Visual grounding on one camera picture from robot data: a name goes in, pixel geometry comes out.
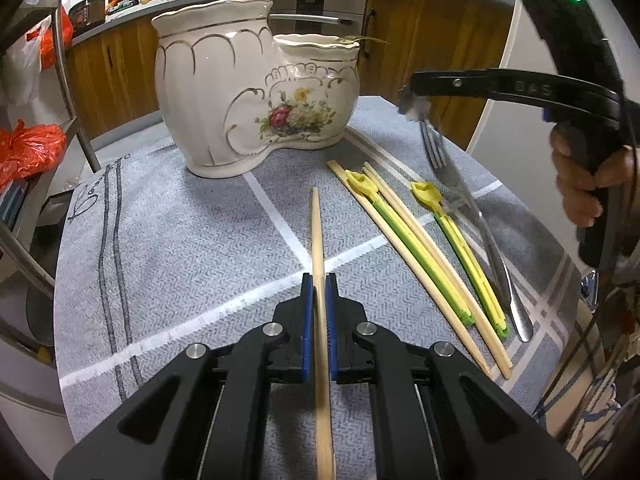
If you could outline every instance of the cabinet door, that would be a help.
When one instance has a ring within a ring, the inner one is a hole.
[[[158,110],[158,36],[149,17],[117,25],[66,54],[78,115],[90,139]]]
[[[489,0],[367,0],[360,49],[360,93],[393,103],[421,69],[465,70],[498,66],[513,9]],[[430,119],[461,148],[473,135],[486,100],[432,99]]]

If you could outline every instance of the floral decoration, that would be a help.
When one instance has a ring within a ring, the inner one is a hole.
[[[260,138],[272,134],[279,137],[296,134],[317,134],[322,127],[333,122],[335,111],[328,107],[326,101],[309,101],[309,88],[297,88],[293,92],[293,99],[287,98],[284,91],[280,91],[280,103],[274,106],[269,101],[270,112],[267,117],[256,118],[260,124]]]

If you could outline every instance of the tablecloth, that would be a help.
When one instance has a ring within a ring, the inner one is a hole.
[[[207,180],[191,174],[169,136],[121,158],[81,184],[58,259],[54,332],[60,387],[79,440],[191,342],[237,341],[295,297],[310,271],[310,189],[319,188],[326,271],[341,295],[406,342],[461,347],[415,276],[326,167],[369,161],[443,249],[463,279],[433,216],[408,181],[434,180],[416,123],[377,97],[361,97],[344,139],[318,151],[282,149],[253,171]],[[465,152],[448,150],[478,199],[530,312],[535,334],[521,343],[510,325],[514,363],[504,380],[475,329],[494,378],[531,412],[574,325],[578,271],[531,212]],[[479,260],[486,255],[465,206],[439,186]],[[375,474],[369,400],[363,385],[332,384],[338,478]],[[312,387],[272,388],[265,479],[316,478]]]

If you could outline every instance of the red rose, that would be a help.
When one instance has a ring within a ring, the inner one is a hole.
[[[269,124],[272,128],[279,128],[287,124],[287,117],[291,112],[292,107],[287,105],[278,106],[269,116]]]

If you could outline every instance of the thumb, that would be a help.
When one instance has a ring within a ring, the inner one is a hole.
[[[629,182],[634,176],[634,153],[631,147],[624,148],[613,153],[605,160],[596,174],[597,187],[610,187]]]

